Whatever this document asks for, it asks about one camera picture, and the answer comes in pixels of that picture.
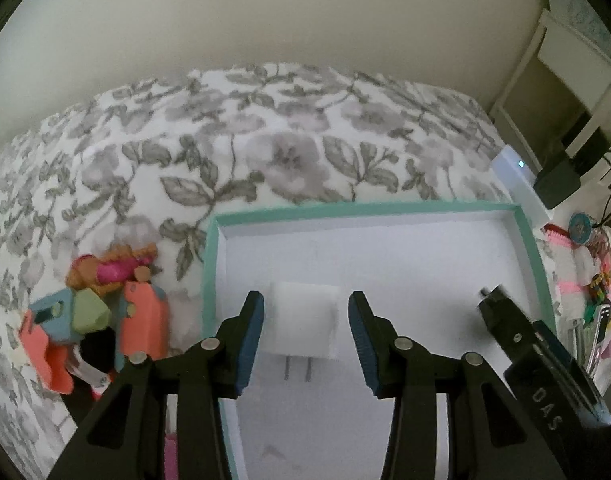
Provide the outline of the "coral blue folding toy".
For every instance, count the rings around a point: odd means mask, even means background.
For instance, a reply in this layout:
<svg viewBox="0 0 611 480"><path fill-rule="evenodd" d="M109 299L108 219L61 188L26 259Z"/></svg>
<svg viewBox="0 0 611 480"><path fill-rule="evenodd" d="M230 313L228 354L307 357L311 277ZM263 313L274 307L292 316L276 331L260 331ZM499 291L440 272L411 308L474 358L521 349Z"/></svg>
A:
<svg viewBox="0 0 611 480"><path fill-rule="evenodd" d="M43 386L70 394L78 378L97 392L107 388L109 375L83 359L81 342L108 328L110 321L110 308L90 289L66 287L34 301L25 311L19 337Z"/></svg>

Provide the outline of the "white USB charger cube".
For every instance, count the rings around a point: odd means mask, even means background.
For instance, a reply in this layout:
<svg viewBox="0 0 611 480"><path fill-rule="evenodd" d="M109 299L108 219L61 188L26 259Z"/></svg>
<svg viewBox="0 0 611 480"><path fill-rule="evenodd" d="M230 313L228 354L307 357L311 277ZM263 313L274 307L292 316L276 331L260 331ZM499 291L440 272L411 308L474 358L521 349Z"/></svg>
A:
<svg viewBox="0 0 611 480"><path fill-rule="evenodd" d="M306 382L311 382L316 360L337 354L341 288L333 285L275 282L266 302L261 349L284 357L284 379L293 358L305 360Z"/></svg>

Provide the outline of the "purple translucent lighter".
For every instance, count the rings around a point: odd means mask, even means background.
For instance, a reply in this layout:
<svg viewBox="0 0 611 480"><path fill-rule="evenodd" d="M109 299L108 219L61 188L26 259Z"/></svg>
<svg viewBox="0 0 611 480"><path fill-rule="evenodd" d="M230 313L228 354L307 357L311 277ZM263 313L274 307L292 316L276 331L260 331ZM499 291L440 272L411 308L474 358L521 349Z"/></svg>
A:
<svg viewBox="0 0 611 480"><path fill-rule="evenodd" d="M164 478L165 480L179 479L176 434L167 434L164 439Z"/></svg>

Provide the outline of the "white smartwatch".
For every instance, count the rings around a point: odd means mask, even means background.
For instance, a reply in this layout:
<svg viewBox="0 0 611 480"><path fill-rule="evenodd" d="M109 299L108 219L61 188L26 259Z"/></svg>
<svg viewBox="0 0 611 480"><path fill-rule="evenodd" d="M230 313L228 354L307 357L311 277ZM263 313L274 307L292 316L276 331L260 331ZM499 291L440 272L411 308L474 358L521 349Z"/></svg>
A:
<svg viewBox="0 0 611 480"><path fill-rule="evenodd" d="M115 331L111 327L86 334L66 358L66 370L92 390L98 400L115 378Z"/></svg>

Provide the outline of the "colourful clutter pile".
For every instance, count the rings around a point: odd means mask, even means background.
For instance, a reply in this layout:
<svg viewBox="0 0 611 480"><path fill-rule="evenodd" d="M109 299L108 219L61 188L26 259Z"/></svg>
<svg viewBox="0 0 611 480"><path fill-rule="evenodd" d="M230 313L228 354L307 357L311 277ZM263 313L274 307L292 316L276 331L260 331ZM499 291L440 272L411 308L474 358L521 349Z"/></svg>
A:
<svg viewBox="0 0 611 480"><path fill-rule="evenodd" d="M601 393L611 384L611 229L574 214L566 229L545 224L556 334Z"/></svg>

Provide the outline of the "pink brown puppy figure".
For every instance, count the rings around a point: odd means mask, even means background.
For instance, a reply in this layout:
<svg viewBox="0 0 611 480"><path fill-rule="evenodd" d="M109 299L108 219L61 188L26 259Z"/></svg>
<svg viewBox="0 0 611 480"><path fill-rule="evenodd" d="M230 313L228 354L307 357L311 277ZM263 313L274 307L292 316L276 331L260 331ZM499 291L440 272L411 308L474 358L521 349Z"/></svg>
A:
<svg viewBox="0 0 611 480"><path fill-rule="evenodd" d="M82 255L71 264L66 287L90 289L104 297L121 289L126 282L150 282L151 266L158 255L158 247L153 243L142 248L114 245L101 256Z"/></svg>

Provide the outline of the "teal rimmed white tray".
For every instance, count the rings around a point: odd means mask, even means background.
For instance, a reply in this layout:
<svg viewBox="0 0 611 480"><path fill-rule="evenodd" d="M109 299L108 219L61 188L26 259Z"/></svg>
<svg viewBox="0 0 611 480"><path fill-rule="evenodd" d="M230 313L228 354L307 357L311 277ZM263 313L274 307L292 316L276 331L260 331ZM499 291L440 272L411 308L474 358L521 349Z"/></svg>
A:
<svg viewBox="0 0 611 480"><path fill-rule="evenodd" d="M394 404L366 385L348 320L352 292L400 335L430 352L508 359L484 327L479 292L502 286L530 318L553 324L546 273L530 223L514 204L422 202L317 205L221 214L209 229L203 326L213 334L248 292L275 282L341 288L337 354L305 360L258 348L249 386L222 405L237 479L377 479Z"/></svg>

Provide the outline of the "black box on floor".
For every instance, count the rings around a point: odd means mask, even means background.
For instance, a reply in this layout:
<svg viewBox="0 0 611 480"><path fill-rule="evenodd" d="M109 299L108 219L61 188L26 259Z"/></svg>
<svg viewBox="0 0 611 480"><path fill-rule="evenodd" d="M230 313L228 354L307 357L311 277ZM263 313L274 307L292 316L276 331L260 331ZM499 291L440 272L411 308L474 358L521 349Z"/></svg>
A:
<svg viewBox="0 0 611 480"><path fill-rule="evenodd" d="M537 175L533 188L547 209L554 209L580 188L581 178L566 155L550 160Z"/></svg>

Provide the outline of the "white router box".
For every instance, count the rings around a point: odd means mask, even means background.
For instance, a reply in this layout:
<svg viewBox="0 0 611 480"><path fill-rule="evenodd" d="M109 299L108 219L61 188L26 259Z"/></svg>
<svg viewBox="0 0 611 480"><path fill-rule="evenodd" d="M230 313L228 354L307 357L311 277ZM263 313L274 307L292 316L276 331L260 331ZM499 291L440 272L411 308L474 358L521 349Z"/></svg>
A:
<svg viewBox="0 0 611 480"><path fill-rule="evenodd" d="M551 222L552 211L535 192L535 174L511 145L503 146L492 160L491 168L513 201L521 206L533 229L543 228Z"/></svg>

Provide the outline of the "floral grey white blanket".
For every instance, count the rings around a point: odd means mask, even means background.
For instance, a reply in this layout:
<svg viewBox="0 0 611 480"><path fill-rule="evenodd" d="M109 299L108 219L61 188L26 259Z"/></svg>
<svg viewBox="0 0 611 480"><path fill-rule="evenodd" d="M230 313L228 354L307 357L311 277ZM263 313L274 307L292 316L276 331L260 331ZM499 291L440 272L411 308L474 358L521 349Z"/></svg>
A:
<svg viewBox="0 0 611 480"><path fill-rule="evenodd" d="M243 209L403 200L505 203L502 139L454 90L329 67L193 70L98 94L0 150L0 445L46 478L75 424L33 370L25 310L71 263L156 244L174 350L199 335L209 223Z"/></svg>

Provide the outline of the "white shelf unit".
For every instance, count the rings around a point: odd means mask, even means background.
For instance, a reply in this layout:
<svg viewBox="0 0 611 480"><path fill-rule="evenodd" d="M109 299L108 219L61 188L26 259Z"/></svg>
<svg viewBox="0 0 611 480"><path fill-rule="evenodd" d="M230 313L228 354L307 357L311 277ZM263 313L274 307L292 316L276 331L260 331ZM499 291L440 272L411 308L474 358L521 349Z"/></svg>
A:
<svg viewBox="0 0 611 480"><path fill-rule="evenodd" d="M581 185L608 184L611 17L598 0L545 0L491 118L533 172L562 158Z"/></svg>

